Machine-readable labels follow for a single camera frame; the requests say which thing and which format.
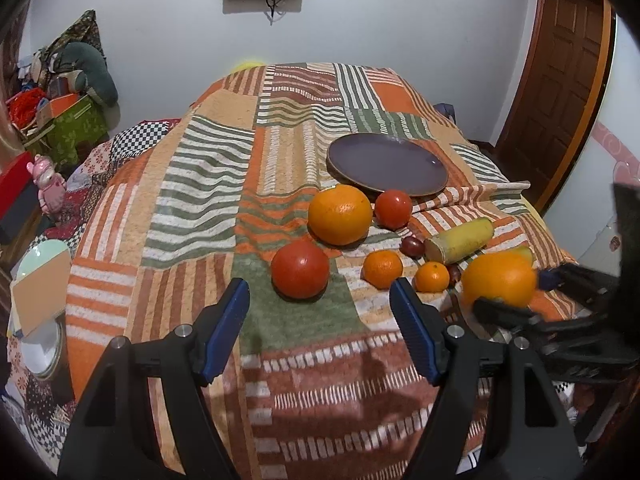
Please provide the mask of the large orange front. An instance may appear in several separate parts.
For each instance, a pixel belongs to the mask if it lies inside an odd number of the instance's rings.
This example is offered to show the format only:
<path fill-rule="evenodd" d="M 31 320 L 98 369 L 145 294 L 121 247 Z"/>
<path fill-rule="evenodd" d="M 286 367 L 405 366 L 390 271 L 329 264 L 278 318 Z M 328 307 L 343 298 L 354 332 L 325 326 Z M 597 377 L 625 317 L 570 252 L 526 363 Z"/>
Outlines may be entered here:
<path fill-rule="evenodd" d="M 484 297 L 511 307 L 526 308 L 537 289 L 533 265 L 517 252 L 492 252 L 472 260 L 461 274 L 461 303 L 472 307 Z"/>

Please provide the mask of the large orange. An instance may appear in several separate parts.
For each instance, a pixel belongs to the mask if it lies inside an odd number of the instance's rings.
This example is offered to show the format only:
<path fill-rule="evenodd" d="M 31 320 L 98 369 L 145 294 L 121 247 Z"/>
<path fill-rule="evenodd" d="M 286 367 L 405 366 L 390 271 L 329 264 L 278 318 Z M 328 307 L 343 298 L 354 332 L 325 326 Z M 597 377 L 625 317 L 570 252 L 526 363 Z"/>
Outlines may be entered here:
<path fill-rule="evenodd" d="M 492 252 L 472 260 L 461 274 L 461 303 L 472 307 L 484 297 L 511 307 L 526 308 L 537 289 L 533 265 L 517 252 Z"/>
<path fill-rule="evenodd" d="M 373 211 L 367 195 L 351 185 L 339 184 L 314 196 L 308 207 L 308 228 L 319 240 L 347 246 L 365 238 Z"/>

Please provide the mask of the yellow sugarcane piece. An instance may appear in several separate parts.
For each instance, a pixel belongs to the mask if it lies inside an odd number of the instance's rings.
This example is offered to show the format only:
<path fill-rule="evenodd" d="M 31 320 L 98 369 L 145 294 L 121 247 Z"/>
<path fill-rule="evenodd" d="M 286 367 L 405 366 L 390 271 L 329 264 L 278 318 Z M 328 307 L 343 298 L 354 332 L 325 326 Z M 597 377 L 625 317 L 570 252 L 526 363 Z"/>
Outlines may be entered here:
<path fill-rule="evenodd" d="M 482 249 L 494 236 L 494 225 L 478 218 L 424 240 L 424 257 L 448 266 Z"/>
<path fill-rule="evenodd" d="M 535 255 L 528 246 L 521 245 L 518 247 L 513 247 L 510 249 L 510 252 L 514 252 L 514 254 L 517 254 L 524 258 L 530 266 L 534 265 Z"/>

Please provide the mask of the red tomato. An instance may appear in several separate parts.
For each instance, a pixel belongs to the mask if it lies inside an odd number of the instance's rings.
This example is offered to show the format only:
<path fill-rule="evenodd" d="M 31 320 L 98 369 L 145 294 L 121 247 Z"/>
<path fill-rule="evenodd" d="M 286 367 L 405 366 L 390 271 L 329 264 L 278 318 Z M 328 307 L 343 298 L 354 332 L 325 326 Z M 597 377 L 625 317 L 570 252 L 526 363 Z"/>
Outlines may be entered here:
<path fill-rule="evenodd" d="M 271 281 L 285 297 L 306 300 L 318 296 L 330 277 L 330 262 L 322 249 L 309 240 L 281 247 L 270 264 Z"/>
<path fill-rule="evenodd" d="M 393 231 L 408 224 L 411 211 L 411 198 L 407 193 L 398 190 L 381 193 L 374 203 L 374 214 L 378 224 Z"/>

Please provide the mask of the small mandarin right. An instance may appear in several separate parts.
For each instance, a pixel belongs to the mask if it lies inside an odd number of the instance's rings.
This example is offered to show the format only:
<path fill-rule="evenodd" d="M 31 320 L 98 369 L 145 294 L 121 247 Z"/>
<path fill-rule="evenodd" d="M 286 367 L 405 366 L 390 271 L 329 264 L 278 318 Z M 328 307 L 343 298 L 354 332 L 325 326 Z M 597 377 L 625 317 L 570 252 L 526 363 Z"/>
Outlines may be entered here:
<path fill-rule="evenodd" d="M 448 288 L 449 271 L 442 263 L 430 261 L 422 264 L 413 277 L 413 286 L 417 292 L 439 294 Z"/>

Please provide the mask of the checkered patterned quilt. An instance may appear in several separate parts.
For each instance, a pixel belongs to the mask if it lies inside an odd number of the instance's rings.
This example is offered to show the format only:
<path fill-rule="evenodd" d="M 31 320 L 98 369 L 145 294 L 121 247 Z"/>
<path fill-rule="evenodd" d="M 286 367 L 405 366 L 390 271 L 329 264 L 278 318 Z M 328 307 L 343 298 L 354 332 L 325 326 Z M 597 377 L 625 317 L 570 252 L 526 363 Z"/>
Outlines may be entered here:
<path fill-rule="evenodd" d="M 116 170 L 154 148 L 178 122 L 177 118 L 144 120 L 93 148 L 66 179 L 67 194 L 61 223 L 36 235 L 29 247 L 59 240 L 74 254 Z M 37 378 L 24 362 L 20 338 L 14 327 L 11 322 L 6 343 L 6 370 L 1 373 L 4 381 L 1 401 L 10 418 L 2 426 L 20 434 L 16 445 L 26 460 L 32 460 L 37 469 L 47 474 L 55 474 L 75 411 L 70 373 L 68 366 L 60 363 L 51 377 Z"/>

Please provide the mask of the small mandarin left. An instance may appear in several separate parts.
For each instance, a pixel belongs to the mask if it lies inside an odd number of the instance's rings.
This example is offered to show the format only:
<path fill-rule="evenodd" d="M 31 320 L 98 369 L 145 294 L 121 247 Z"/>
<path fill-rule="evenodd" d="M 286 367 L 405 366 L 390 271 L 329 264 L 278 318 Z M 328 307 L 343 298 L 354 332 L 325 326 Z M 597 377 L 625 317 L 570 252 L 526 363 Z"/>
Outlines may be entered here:
<path fill-rule="evenodd" d="M 402 277 L 404 266 L 401 258 L 392 250 L 370 252 L 363 260 L 362 278 L 377 289 L 389 289 L 393 281 Z"/>

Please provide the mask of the purple backpack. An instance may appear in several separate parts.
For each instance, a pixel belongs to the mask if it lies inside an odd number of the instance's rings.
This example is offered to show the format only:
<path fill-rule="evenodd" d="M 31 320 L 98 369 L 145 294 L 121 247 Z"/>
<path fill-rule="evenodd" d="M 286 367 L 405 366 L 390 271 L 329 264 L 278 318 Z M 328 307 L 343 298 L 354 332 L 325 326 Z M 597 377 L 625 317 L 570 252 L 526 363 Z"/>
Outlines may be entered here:
<path fill-rule="evenodd" d="M 434 105 L 434 109 L 439 112 L 442 116 L 446 117 L 450 122 L 454 124 L 457 122 L 456 112 L 454 111 L 454 106 L 449 103 L 437 103 Z"/>

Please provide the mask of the striped patchwork blanket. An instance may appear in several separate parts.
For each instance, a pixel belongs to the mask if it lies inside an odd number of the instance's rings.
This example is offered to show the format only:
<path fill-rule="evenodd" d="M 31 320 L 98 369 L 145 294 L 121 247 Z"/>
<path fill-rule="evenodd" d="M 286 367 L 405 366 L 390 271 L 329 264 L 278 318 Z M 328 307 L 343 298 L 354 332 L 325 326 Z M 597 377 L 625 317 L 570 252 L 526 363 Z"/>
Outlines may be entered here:
<path fill-rule="evenodd" d="M 430 236 L 475 218 L 487 248 L 526 246 L 537 266 L 566 252 L 458 127 L 388 68 L 336 63 L 254 67 L 213 84 L 160 142 L 106 182 L 70 268 L 68 362 L 85 389 L 116 336 L 160 339 L 214 304 L 232 278 L 250 310 L 207 406 L 245 479 L 397 479 L 431 414 L 386 292 L 363 281 L 370 252 L 400 237 L 370 226 L 352 248 L 326 248 L 330 279 L 309 304 L 273 289 L 276 251 L 308 236 L 312 198 L 335 179 L 329 145 L 382 133 L 434 153 L 445 188 L 413 207 Z"/>

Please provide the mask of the red box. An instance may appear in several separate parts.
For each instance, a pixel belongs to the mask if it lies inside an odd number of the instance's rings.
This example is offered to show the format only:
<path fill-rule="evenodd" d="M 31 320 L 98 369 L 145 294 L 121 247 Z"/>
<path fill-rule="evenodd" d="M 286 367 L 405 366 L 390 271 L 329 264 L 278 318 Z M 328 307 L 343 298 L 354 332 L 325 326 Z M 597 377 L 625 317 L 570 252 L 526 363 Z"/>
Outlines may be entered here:
<path fill-rule="evenodd" d="M 24 152 L 15 157 L 0 176 L 0 217 L 3 217 L 23 192 L 32 175 L 27 166 L 34 161 L 34 156 Z"/>

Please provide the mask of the green storage box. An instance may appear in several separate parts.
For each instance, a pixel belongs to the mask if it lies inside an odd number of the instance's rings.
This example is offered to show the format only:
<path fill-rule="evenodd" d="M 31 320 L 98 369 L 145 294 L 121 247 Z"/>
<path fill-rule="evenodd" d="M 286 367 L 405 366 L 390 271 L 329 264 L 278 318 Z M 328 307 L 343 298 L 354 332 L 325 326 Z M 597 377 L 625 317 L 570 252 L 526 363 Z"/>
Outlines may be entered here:
<path fill-rule="evenodd" d="M 107 133 L 101 107 L 90 96 L 83 96 L 28 136 L 23 145 L 33 155 L 49 156 L 58 169 L 68 169 L 77 167 Z"/>

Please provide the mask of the orange box in pile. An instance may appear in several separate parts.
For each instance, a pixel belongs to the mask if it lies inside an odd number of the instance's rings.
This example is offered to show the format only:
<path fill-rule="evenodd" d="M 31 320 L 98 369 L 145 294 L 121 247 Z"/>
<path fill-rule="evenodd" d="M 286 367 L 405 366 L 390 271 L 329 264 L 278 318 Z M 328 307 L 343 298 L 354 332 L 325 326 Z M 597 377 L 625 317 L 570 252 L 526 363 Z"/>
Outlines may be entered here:
<path fill-rule="evenodd" d="M 39 101 L 36 110 L 36 124 L 43 128 L 54 118 L 64 113 L 68 108 L 78 101 L 77 93 L 69 93 L 65 96 L 58 96 L 54 99 L 43 98 Z"/>

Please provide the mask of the red bag in pile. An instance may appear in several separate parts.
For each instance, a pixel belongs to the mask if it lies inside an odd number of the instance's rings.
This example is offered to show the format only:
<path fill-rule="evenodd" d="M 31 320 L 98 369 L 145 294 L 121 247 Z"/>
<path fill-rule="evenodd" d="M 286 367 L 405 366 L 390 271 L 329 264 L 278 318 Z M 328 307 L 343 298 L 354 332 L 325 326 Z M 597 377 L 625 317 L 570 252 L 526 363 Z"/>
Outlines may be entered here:
<path fill-rule="evenodd" d="M 18 129 L 23 130 L 36 117 L 38 103 L 46 97 L 40 88 L 31 88 L 17 93 L 6 102 L 10 122 Z"/>

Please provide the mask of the grey plush toy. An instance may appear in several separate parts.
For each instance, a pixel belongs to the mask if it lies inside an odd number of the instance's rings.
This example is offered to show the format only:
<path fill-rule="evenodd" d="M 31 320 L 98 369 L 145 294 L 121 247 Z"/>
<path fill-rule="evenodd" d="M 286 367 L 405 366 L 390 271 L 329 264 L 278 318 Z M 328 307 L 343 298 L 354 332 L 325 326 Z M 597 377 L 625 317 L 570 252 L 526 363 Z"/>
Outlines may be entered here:
<path fill-rule="evenodd" d="M 102 107 L 117 104 L 118 92 L 105 58 L 91 44 L 69 42 L 55 52 L 52 67 L 55 75 L 67 78 L 73 92 L 88 94 Z"/>

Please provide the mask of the patterned camouflage cushion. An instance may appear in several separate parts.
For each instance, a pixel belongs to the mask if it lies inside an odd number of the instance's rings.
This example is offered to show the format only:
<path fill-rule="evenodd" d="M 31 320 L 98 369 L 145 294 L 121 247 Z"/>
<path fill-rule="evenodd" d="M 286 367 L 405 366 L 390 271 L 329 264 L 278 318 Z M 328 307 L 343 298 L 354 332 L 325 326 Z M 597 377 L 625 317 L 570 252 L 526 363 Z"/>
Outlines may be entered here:
<path fill-rule="evenodd" d="M 104 56 L 95 10 L 85 11 L 70 27 L 67 27 L 58 38 L 52 41 L 47 47 L 41 49 L 40 60 L 48 60 L 55 52 L 61 51 L 73 42 L 88 44 Z"/>

